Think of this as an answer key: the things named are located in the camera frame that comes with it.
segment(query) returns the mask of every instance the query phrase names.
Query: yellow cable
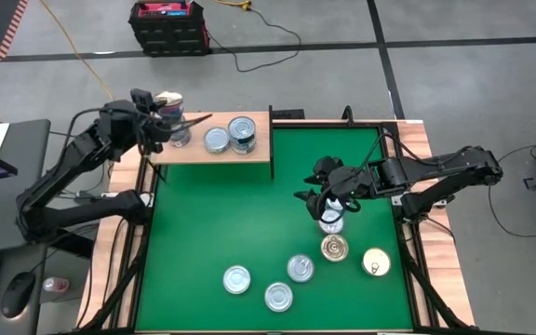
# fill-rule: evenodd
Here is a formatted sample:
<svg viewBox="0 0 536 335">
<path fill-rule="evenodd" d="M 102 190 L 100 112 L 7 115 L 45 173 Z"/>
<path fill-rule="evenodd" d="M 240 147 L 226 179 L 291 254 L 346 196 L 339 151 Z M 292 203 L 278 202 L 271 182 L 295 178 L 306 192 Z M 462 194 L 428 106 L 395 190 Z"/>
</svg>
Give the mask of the yellow cable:
<svg viewBox="0 0 536 335">
<path fill-rule="evenodd" d="M 107 84 L 104 83 L 104 81 L 102 81 L 102 79 L 99 77 L 99 75 L 94 72 L 94 70 L 92 69 L 92 67 L 90 67 L 90 65 L 82 58 L 82 56 L 80 56 L 80 53 L 78 52 L 78 50 L 75 48 L 75 45 L 74 45 L 74 41 L 72 41 L 72 37 L 70 37 L 70 35 L 67 33 L 67 31 L 65 31 L 65 28 L 63 28 L 63 25 L 61 24 L 60 20 L 57 19 L 57 16 L 55 16 L 55 14 L 53 14 L 53 11 L 51 10 L 51 8 L 48 7 L 47 3 L 45 2 L 45 0 L 40 0 L 41 1 L 41 5 L 43 5 L 43 7 L 47 10 L 47 12 L 51 15 L 51 17 L 53 18 L 53 20 L 55 20 L 55 22 L 57 22 L 57 24 L 60 26 L 61 30 L 63 31 L 63 34 L 65 34 L 65 38 L 67 38 L 67 41 L 70 42 L 70 46 L 72 46 L 72 49 L 74 50 L 74 54 L 75 56 L 81 60 L 84 65 L 86 65 L 86 67 L 90 70 L 90 72 L 92 73 L 92 75 L 94 75 L 97 80 L 99 80 L 99 83 L 100 85 L 102 86 L 102 88 L 105 90 L 105 92 L 107 92 L 107 95 L 109 96 L 109 98 L 114 101 L 115 100 L 115 97 L 113 96 L 113 93 L 111 93 L 111 90 L 109 89 L 109 87 L 107 86 Z"/>
<path fill-rule="evenodd" d="M 242 10 L 248 11 L 251 9 L 251 1 L 246 0 L 242 2 L 231 2 L 231 1 L 224 1 L 224 0 L 214 0 L 214 2 L 219 3 L 221 5 L 227 5 L 227 6 L 233 6 L 233 7 L 240 7 Z"/>
</svg>

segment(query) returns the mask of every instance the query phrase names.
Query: metal frame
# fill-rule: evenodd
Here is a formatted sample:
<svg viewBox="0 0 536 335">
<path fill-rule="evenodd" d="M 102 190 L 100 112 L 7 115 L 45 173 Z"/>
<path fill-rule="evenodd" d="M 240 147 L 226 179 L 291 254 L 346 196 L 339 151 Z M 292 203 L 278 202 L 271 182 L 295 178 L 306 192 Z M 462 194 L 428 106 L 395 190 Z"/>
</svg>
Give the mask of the metal frame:
<svg viewBox="0 0 536 335">
<path fill-rule="evenodd" d="M 296 122 L 295 120 L 290 121 L 284 121 L 279 123 L 274 123 L 272 116 L 270 117 L 270 164 L 271 164 L 271 171 L 273 173 L 274 177 L 274 155 L 273 155 L 273 129 L 274 128 L 280 128 L 280 129 L 300 129 L 300 128 L 375 128 L 378 131 L 378 134 L 381 135 L 384 131 L 390 132 L 394 135 L 398 135 L 398 127 L 396 122 L 356 122 L 353 119 L 352 111 L 350 108 L 347 107 L 345 109 L 343 119 L 347 120 L 347 122 Z M 384 138 L 381 139 L 381 148 L 382 148 L 382 156 L 388 157 L 389 153 L 387 150 L 387 143 Z M 398 144 L 395 144 L 395 156 L 399 156 L 402 154 L 401 148 L 398 146 Z M 136 190 L 138 192 L 142 192 L 142 187 L 144 184 L 144 176 L 146 175 L 146 171 L 148 165 L 146 164 L 147 158 L 142 158 L 140 162 L 140 168 L 138 171 L 138 178 L 136 182 Z M 167 171 L 167 168 L 161 169 L 161 173 L 165 173 Z M 158 188 L 158 176 L 156 176 L 155 172 L 153 171 L 153 179 L 151 184 L 151 192 L 156 193 L 156 190 Z M 395 230 L 396 230 L 396 236 L 398 238 L 398 243 L 404 243 L 405 241 L 405 235 L 403 232 L 403 223 L 402 218 L 399 218 L 395 212 L 395 207 L 391 202 L 391 210 L 393 211 L 393 215 L 395 216 Z M 155 203 L 153 204 L 152 213 L 154 213 L 155 210 Z M 102 329 L 102 330 L 84 330 L 84 333 L 87 334 L 124 334 L 129 331 L 135 331 L 136 327 L 136 320 L 138 316 L 138 310 L 140 305 L 140 297 L 141 297 L 141 287 L 142 287 L 142 279 L 144 275 L 144 269 L 145 269 L 145 262 L 147 258 L 147 252 L 148 252 L 148 240 L 147 238 L 150 234 L 152 228 L 152 217 L 151 222 L 148 225 L 144 225 L 143 232 L 142 232 L 142 240 L 140 248 L 142 248 L 141 252 L 141 266 L 138 269 L 138 272 L 134 276 L 134 291 L 131 296 L 131 304 L 129 305 L 129 313 L 128 313 L 128 320 L 127 320 L 127 326 L 124 328 L 118 328 L 118 320 L 119 320 L 119 310 L 120 310 L 120 304 L 116 305 L 114 307 L 114 310 L 110 316 L 111 322 L 109 324 L 109 329 Z M 416 263 L 414 260 L 410 259 L 410 255 L 408 255 L 407 252 L 400 252 L 401 261 L 403 263 L 403 276 L 405 278 L 405 287 L 407 291 L 407 298 L 409 302 L 409 312 L 411 321 L 413 324 L 413 330 L 419 331 L 422 333 L 430 333 L 430 334 L 464 334 L 464 335 L 470 335 L 470 334 L 482 334 L 482 335 L 500 335 L 500 334 L 513 334 L 513 333 L 505 333 L 505 332 L 497 332 L 497 331 L 484 331 L 484 330 L 478 330 L 475 327 L 472 328 L 440 328 L 439 323 L 437 321 L 437 311 L 434 308 L 434 304 L 432 303 L 432 300 L 438 300 L 441 301 L 441 298 L 433 288 L 425 288 L 423 290 L 424 298 L 426 300 L 427 304 L 427 314 L 430 321 L 431 327 L 425 327 L 422 326 L 420 317 L 419 317 L 419 310 L 417 306 L 416 301 L 416 295 L 415 295 L 415 287 L 413 287 L 412 280 L 411 280 L 411 272 L 409 268 L 412 268 L 414 271 L 419 271 L 420 276 L 423 276 L 427 282 L 429 282 L 429 274 L 427 271 L 426 263 L 425 263 L 425 256 L 424 256 L 424 250 L 423 250 L 423 244 L 421 240 L 421 234 L 419 231 L 418 225 L 410 225 L 411 234 L 413 236 L 414 241 L 414 249 L 415 254 L 417 256 Z M 119 269 L 119 278 L 123 277 L 126 272 L 127 268 L 129 266 L 129 255 L 132 251 L 132 245 L 133 240 L 135 237 L 135 227 L 128 228 L 127 230 L 127 237 L 126 237 L 126 244 L 124 245 L 122 260 L 121 260 L 121 266 Z M 364 334 L 376 334 L 379 333 L 378 331 L 366 331 Z"/>
</svg>

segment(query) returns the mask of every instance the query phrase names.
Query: wooden table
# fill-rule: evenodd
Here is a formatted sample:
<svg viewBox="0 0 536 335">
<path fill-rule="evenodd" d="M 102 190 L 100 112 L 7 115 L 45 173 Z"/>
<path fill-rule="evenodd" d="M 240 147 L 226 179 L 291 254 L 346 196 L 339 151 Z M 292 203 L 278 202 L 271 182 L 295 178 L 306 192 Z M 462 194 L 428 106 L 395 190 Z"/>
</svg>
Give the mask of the wooden table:
<svg viewBox="0 0 536 335">
<path fill-rule="evenodd" d="M 269 122 L 268 119 L 264 119 L 261 122 Z M 290 122 L 290 120 L 274 120 L 273 122 Z M 317 122 L 346 122 L 345 120 L 296 120 L 299 123 L 317 123 Z M 427 134 L 425 133 L 425 126 L 420 120 L 397 120 L 397 121 L 382 121 L 382 120 L 357 120 L 356 122 L 396 122 L 400 140 L 404 142 L 410 150 L 421 158 L 431 156 L 431 150 L 429 142 L 427 140 Z M 258 128 L 264 127 L 263 124 L 258 124 Z M 388 141 L 388 151 L 390 155 L 394 155 L 394 148 L 390 141 Z M 153 160 L 159 161 L 158 157 L 153 157 Z M 138 178 L 138 170 L 140 167 L 141 157 L 136 148 L 125 153 L 121 157 L 121 162 L 116 163 L 111 175 L 109 192 L 121 192 L 129 189 L 133 189 L 136 180 Z M 148 168 L 145 174 L 145 183 L 143 191 L 151 190 L 152 170 Z M 423 190 L 435 181 L 424 181 L 416 184 L 413 187 L 413 191 Z M 445 209 L 433 209 L 430 212 L 430 217 L 436 221 L 441 222 L 449 228 L 449 220 Z M 86 316 L 82 325 L 86 324 L 94 314 L 101 308 L 103 303 L 103 292 L 105 285 L 108 285 L 108 294 L 114 289 L 116 285 L 117 274 L 119 272 L 120 261 L 126 243 L 126 231 L 127 225 L 120 224 L 121 219 L 119 217 L 111 217 L 104 219 L 100 222 L 99 233 L 97 235 L 92 264 L 92 293 L 90 297 L 90 303 L 87 308 Z M 116 230 L 119 229 L 115 248 L 112 250 L 112 244 Z M 135 233 L 134 245 L 132 246 L 132 255 L 135 256 L 135 252 L 138 249 L 140 239 L 138 236 L 141 234 L 140 229 Z M 405 230 L 406 236 L 410 236 L 408 229 Z M 466 294 L 466 288 L 462 279 L 462 271 L 458 261 L 458 255 L 456 248 L 453 244 L 452 238 L 447 233 L 439 230 L 434 225 L 423 222 L 421 224 L 421 239 L 423 242 L 423 249 L 425 254 L 425 260 L 427 263 L 427 269 L 430 276 L 430 281 L 442 299 L 452 309 L 452 311 L 462 321 L 467 324 L 473 325 L 474 319 L 471 312 L 471 307 Z M 412 242 L 409 244 L 411 251 L 414 251 Z M 111 263 L 111 277 L 107 278 L 109 271 L 109 260 L 111 255 L 113 256 L 113 262 Z M 84 296 L 82 299 L 82 305 L 80 307 L 81 315 L 86 307 L 86 296 L 88 294 L 89 282 L 85 285 Z M 427 308 L 425 305 L 425 299 L 422 294 L 420 286 L 413 279 L 413 287 L 415 288 L 415 295 L 417 298 L 417 304 L 419 309 L 419 315 L 423 326 L 428 326 Z M 125 327 L 127 325 L 127 316 L 129 311 L 129 305 L 131 304 L 131 295 L 133 292 L 133 280 L 127 287 L 124 293 L 124 299 L 121 302 L 121 310 L 119 317 L 119 327 Z M 440 319 L 440 325 L 444 325 L 444 322 Z"/>
</svg>

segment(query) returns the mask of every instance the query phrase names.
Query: wooden shelf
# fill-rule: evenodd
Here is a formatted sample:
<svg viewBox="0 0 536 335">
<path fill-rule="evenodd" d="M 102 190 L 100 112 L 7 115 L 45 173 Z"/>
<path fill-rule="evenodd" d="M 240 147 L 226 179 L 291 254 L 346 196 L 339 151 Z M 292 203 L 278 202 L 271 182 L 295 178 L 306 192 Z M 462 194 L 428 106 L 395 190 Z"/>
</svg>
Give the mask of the wooden shelf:
<svg viewBox="0 0 536 335">
<path fill-rule="evenodd" d="M 212 116 L 190 128 L 192 139 L 181 148 L 163 144 L 163 152 L 153 154 L 151 161 L 156 165 L 166 164 L 217 164 L 217 163 L 268 163 L 270 162 L 270 115 L 268 112 L 216 112 L 184 113 L 186 120 L 207 114 Z M 238 116 L 250 117 L 256 123 L 256 149 L 249 154 L 237 154 L 228 149 L 222 154 L 211 154 L 204 147 L 204 134 L 212 127 L 227 128 Z"/>
</svg>

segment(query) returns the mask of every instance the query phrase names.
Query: robotic arm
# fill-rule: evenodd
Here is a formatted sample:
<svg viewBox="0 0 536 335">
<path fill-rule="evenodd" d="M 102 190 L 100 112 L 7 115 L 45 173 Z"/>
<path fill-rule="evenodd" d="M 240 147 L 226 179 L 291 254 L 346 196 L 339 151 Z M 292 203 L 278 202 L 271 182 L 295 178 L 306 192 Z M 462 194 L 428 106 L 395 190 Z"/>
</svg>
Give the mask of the robotic arm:
<svg viewBox="0 0 536 335">
<path fill-rule="evenodd" d="M 493 154 L 481 147 L 464 147 L 454 154 L 427 159 L 391 157 L 361 167 L 348 167 L 340 158 L 326 156 L 315 164 L 314 175 L 304 180 L 321 185 L 321 193 L 310 190 L 295 196 L 306 202 L 314 220 L 320 220 L 327 199 L 338 200 L 345 210 L 357 212 L 361 209 L 359 199 L 404 194 L 400 198 L 403 217 L 417 220 L 437 201 L 451 201 L 454 193 L 467 186 L 494 185 L 502 175 Z M 423 192 L 406 193 L 415 182 L 435 178 L 444 179 Z"/>
<path fill-rule="evenodd" d="M 67 209 L 47 208 L 47 204 L 82 173 L 91 171 L 106 160 L 118 162 L 123 153 L 138 145 L 140 153 L 160 153 L 160 142 L 172 133 L 191 127 L 210 115 L 192 121 L 156 118 L 164 103 L 155 103 L 150 92 L 133 89 L 132 101 L 118 100 L 105 104 L 97 119 L 83 133 L 63 148 L 57 165 L 35 185 L 16 198 L 19 209 L 17 224 L 29 242 L 54 239 L 58 229 L 78 223 L 120 215 L 131 223 L 145 219 L 145 205 L 133 190 L 119 193 L 89 205 Z"/>
</svg>

